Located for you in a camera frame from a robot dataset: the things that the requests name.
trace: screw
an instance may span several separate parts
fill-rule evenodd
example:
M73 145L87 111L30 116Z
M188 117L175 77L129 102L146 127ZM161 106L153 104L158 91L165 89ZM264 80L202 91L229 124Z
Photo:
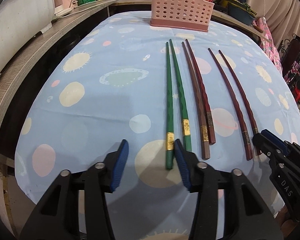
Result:
M242 175L242 171L240 171L239 169L234 169L233 170L234 175L236 176L241 176Z
M197 163L197 167L198 167L199 169L205 169L205 168L208 167L208 164L205 163L205 162L198 162L198 163Z
M68 171L68 170L63 170L63 171L60 172L60 175L61 175L62 177L66 177L66 176L68 176L69 174L70 174L70 171Z
M104 164L104 163L96 163L95 165L94 165L94 167L96 168L96 169L103 169L104 167L105 167L106 165Z

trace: white plastic container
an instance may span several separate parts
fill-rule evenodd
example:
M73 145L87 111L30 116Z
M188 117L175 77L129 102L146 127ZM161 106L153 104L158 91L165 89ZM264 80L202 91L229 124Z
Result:
M54 0L3 0L0 5L0 71L35 34L52 27Z

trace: tablecloth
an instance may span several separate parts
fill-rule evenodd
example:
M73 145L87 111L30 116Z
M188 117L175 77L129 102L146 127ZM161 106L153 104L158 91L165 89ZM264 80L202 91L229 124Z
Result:
M283 201L269 180L265 155L247 161L238 119L225 83L208 52L220 60L236 93L249 135L242 98L218 50L227 56L253 110L259 130L300 144L300 114L280 73L250 38L210 22L209 32L149 25L151 12L126 12L104 20L59 64L42 87L23 125L15 154L20 188L37 203L63 169L83 171L129 142L121 184L106 200L117 240L188 239L196 194L182 185L176 163L165 170L165 43L173 40L189 114L192 150L201 156L197 112L181 42L187 38L206 87L216 144L207 163L239 168L275 214ZM181 138L176 78L172 68L175 138ZM223 232L219 192L218 237ZM84 209L80 223L84 231Z

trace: brown chopstick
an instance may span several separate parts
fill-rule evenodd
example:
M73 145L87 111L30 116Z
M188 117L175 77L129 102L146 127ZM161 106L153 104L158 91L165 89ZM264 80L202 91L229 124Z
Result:
M208 129L207 129L207 121L205 116L205 109L202 101L202 96L200 93L199 85L197 83L197 78L195 76L192 63L186 49L186 45L182 42L183 50L185 51L186 60L190 72L191 82L194 90L194 97L197 106L198 112L198 120L200 126L200 135L201 135L201 157L204 160L208 160L210 158L210 148L209 148L209 137L208 137Z
M254 119L254 116L253 116L253 112L252 112L252 109L250 107L250 104L249 104L249 101L246 97L246 94L240 84L240 81L239 79L237 78L234 70L232 69L230 63L228 62L228 60L226 59L225 55L222 53L221 50L219 50L219 53L220 55L222 56L223 60L225 61L238 89L239 89L239 92L241 94L241 97L243 99L243 103L244 103L244 106L246 107L246 110L247 110L247 113L248 113L248 117L249 117L249 120L250 120L250 124L251 124L251 127L252 127L252 131L253 131L253 135L257 134L258 133L258 127L257 127L257 123L256 123L256 120ZM261 154L261 151L260 150L257 150L257 154L260 155Z
M239 124L240 124L240 129L241 129L241 133L242 133L242 137L243 137L243 141L244 141L244 148L245 148L245 152L246 152L246 158L247 158L247 161L251 160L253 158L253 155L252 155L252 150L251 150L251 144L250 144L250 138L249 138L249 134L248 134L248 130L247 130L247 126L246 126L246 123L244 122L244 119L243 119L243 115L242 115L242 112L240 110L240 106L239 106L239 103L235 97L235 93L231 87L231 84L225 74L225 72L223 71L220 63L218 62L216 56L213 54L212 50L210 48L208 48L211 56L213 57L220 73L221 73L221 76L228 88L228 91L229 91L229 94L230 94L230 97L231 97L231 100L232 100L232 103L234 104L234 109L237 113L237 117L238 117L238 120L239 120Z
M200 89L201 89L201 96L202 96L202 101L204 102L204 108L205 108L205 112L206 112L206 119L207 119L207 124L208 124L208 137L209 137L209 143L210 144L215 144L216 143L216 135L214 133L214 127L213 127L213 120L212 120L212 114L211 114L211 109L210 109L210 105L209 105L209 101L208 101L208 96L206 93L206 89L204 87L203 84L203 80L202 80L202 76L199 70L199 66L198 63L195 59L194 53L191 49L190 43L189 41L186 39L186 43L192 58L192 62L194 65L194 69L195 72L197 73L197 80L198 83L200 85Z

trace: utensil holder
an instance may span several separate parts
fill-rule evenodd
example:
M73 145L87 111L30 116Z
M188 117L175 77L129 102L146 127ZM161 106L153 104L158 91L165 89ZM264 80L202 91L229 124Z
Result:
M208 0L152 0L150 25L208 32L213 6Z

